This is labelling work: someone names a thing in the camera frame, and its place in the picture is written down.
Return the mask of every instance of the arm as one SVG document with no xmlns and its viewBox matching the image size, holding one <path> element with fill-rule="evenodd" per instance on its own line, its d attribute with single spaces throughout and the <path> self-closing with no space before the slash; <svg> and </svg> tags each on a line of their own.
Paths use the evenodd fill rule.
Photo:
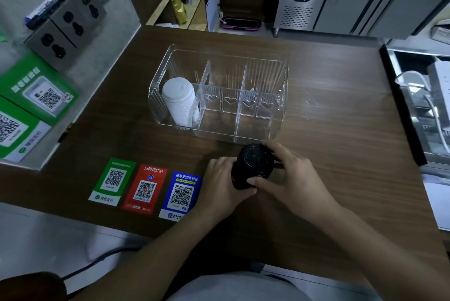
<svg viewBox="0 0 450 301">
<path fill-rule="evenodd" d="M 278 143 L 266 145 L 283 163 L 284 181 L 274 184 L 254 177 L 248 182 L 322 229 L 355 260 L 383 300 L 450 300 L 449 281 L 341 207 L 308 159 L 295 156 Z"/>
<path fill-rule="evenodd" d="M 236 158 L 227 157 L 211 160 L 194 209 L 74 300 L 161 300 L 195 245 L 240 202 L 256 193 L 256 189 L 238 191 L 233 187 L 231 168 L 234 161 Z"/>
</svg>

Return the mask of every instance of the black bottle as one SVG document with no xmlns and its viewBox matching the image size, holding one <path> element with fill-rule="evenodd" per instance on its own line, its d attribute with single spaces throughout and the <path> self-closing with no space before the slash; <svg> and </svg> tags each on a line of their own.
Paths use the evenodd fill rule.
<svg viewBox="0 0 450 301">
<path fill-rule="evenodd" d="M 234 187 L 238 190 L 252 187 L 253 185 L 250 185 L 247 179 L 255 176 L 267 179 L 274 169 L 274 164 L 274 156 L 268 147 L 262 144 L 246 145 L 231 169 Z"/>
</svg>

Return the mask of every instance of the heart cutout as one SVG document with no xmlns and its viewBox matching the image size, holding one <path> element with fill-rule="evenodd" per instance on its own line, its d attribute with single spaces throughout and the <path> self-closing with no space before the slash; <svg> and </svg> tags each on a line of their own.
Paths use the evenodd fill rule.
<svg viewBox="0 0 450 301">
<path fill-rule="evenodd" d="M 267 102 L 262 102 L 261 103 L 261 106 L 266 108 L 266 109 L 271 108 L 273 105 L 274 105 L 273 103 L 267 103 Z"/>
<path fill-rule="evenodd" d="M 249 108 L 250 108 L 251 106 L 256 105 L 256 101 L 243 100 L 242 102 L 244 103 L 244 105 L 246 105 L 246 106 L 249 107 Z"/>
<path fill-rule="evenodd" d="M 208 101 L 210 101 L 210 102 L 217 101 L 217 99 L 218 99 L 218 97 L 216 95 L 206 95 L 206 97 L 208 98 Z"/>
<path fill-rule="evenodd" d="M 227 101 L 229 104 L 234 104 L 238 101 L 238 99 L 233 99 L 231 97 L 225 97 L 225 101 Z"/>
</svg>

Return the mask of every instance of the power outlet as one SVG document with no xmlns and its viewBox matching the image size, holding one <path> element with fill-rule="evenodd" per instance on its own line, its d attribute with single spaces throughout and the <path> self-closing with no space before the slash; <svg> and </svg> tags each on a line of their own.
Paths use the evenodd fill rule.
<svg viewBox="0 0 450 301">
<path fill-rule="evenodd" d="M 70 42 L 81 49 L 89 43 L 93 30 L 105 16 L 100 0 L 66 0 L 50 19 Z"/>
<path fill-rule="evenodd" d="M 450 62 L 438 61 L 428 68 L 431 95 L 443 130 L 450 130 Z"/>
<path fill-rule="evenodd" d="M 59 72 L 68 69 L 80 52 L 50 20 L 28 37 L 25 44 Z"/>
</svg>

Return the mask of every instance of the clear plastic organizer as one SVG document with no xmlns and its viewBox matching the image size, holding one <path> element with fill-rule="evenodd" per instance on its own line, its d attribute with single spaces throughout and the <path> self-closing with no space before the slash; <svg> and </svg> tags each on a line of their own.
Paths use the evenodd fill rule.
<svg viewBox="0 0 450 301">
<path fill-rule="evenodd" d="M 162 99 L 164 83 L 184 77 L 192 83 L 192 127 L 173 121 Z M 195 136 L 249 144 L 273 139 L 286 112 L 288 64 L 279 55 L 194 51 L 171 45 L 149 89 L 155 121 Z"/>
</svg>

